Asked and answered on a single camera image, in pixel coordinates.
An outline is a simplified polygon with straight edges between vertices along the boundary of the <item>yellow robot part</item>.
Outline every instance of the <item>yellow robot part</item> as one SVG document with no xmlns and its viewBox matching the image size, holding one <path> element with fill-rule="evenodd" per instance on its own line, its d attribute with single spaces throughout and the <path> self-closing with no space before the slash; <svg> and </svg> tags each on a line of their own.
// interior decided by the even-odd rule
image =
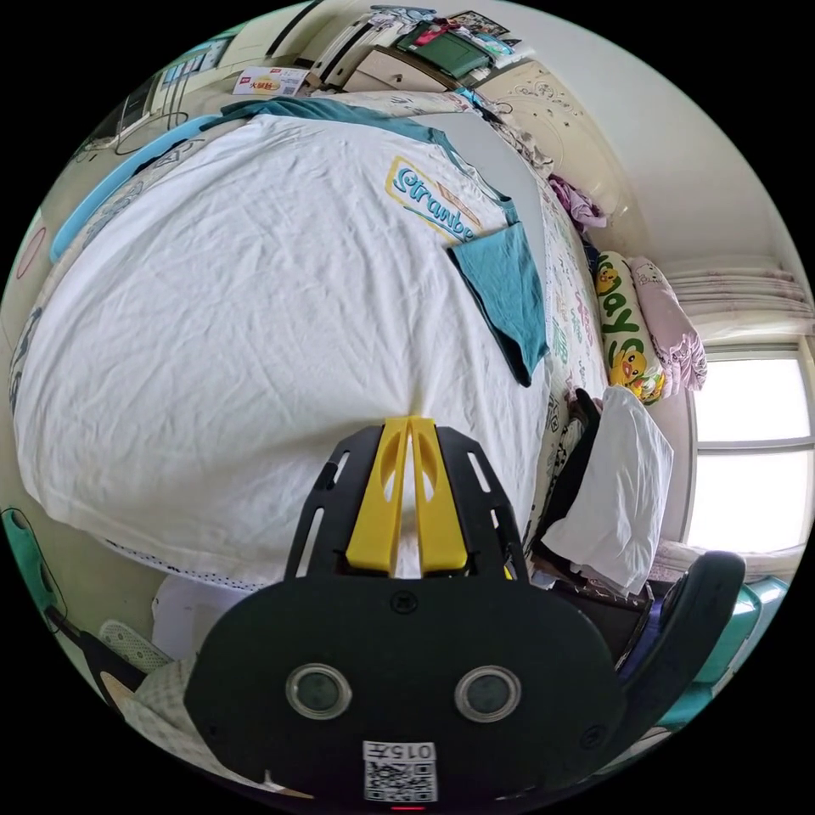
<svg viewBox="0 0 815 815">
<path fill-rule="evenodd" d="M 357 523 L 346 550 L 348 565 L 355 570 L 388 577 L 396 573 L 408 436 L 413 445 L 422 577 L 459 573 L 467 565 L 468 553 L 441 455 L 436 424 L 433 419 L 416 416 L 385 421 Z M 388 498 L 386 488 L 392 476 L 393 489 Z M 432 487 L 430 497 L 425 492 L 425 477 Z M 506 567 L 504 574 L 509 580 L 513 579 Z"/>
</svg>

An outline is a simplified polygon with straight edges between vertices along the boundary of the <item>pink clothing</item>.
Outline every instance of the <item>pink clothing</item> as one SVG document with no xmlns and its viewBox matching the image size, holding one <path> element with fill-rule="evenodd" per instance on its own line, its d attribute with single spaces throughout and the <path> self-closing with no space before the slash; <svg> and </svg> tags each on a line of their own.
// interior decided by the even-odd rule
<svg viewBox="0 0 815 815">
<path fill-rule="evenodd" d="M 707 355 L 665 275 L 645 257 L 629 261 L 639 307 L 665 370 L 663 397 L 700 391 L 707 378 Z"/>
<path fill-rule="evenodd" d="M 582 233 L 586 227 L 604 227 L 608 222 L 600 208 L 587 195 L 560 176 L 550 175 L 549 186 L 569 213 L 578 232 Z"/>
</svg>

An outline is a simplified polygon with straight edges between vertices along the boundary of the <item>screw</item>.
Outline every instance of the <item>screw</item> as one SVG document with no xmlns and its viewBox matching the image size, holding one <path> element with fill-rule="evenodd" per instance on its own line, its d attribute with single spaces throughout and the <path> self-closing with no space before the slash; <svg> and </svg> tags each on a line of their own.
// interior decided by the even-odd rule
<svg viewBox="0 0 815 815">
<path fill-rule="evenodd" d="M 584 750 L 594 750 L 602 744 L 604 738 L 605 728 L 602 724 L 595 724 L 580 737 L 580 746 Z"/>
<path fill-rule="evenodd" d="M 418 607 L 416 595 L 410 592 L 396 592 L 391 597 L 391 608 L 397 614 L 412 614 Z"/>
</svg>

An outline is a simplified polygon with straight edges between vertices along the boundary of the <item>framed picture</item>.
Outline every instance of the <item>framed picture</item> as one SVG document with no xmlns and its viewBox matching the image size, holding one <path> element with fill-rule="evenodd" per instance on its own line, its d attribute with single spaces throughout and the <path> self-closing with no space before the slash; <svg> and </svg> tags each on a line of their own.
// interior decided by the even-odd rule
<svg viewBox="0 0 815 815">
<path fill-rule="evenodd" d="M 454 17 L 448 17 L 447 19 L 452 23 L 458 23 L 465 28 L 469 28 L 474 33 L 480 31 L 482 34 L 490 34 L 493 37 L 509 34 L 509 28 L 504 28 L 502 25 L 492 22 L 492 20 L 477 11 L 463 11 L 461 14 L 456 14 Z"/>
</svg>

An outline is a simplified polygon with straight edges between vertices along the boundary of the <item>cardboard box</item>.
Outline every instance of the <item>cardboard box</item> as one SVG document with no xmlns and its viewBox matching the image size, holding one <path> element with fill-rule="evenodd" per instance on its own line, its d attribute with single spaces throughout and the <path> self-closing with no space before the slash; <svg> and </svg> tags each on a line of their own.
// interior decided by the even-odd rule
<svg viewBox="0 0 815 815">
<path fill-rule="evenodd" d="M 305 86 L 320 87 L 320 78 L 307 68 L 246 68 L 235 82 L 236 96 L 296 96 Z"/>
</svg>

